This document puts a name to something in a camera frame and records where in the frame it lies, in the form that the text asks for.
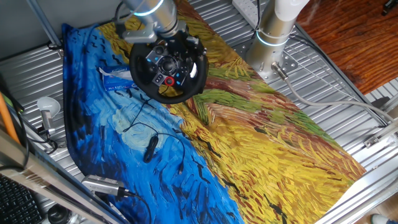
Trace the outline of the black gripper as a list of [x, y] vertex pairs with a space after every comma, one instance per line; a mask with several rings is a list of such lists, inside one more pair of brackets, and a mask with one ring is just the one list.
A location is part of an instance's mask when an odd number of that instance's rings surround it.
[[187, 56], [188, 64], [199, 63], [201, 56], [207, 53], [198, 36], [192, 36], [187, 31], [178, 31], [167, 38], [168, 49], [173, 56]]

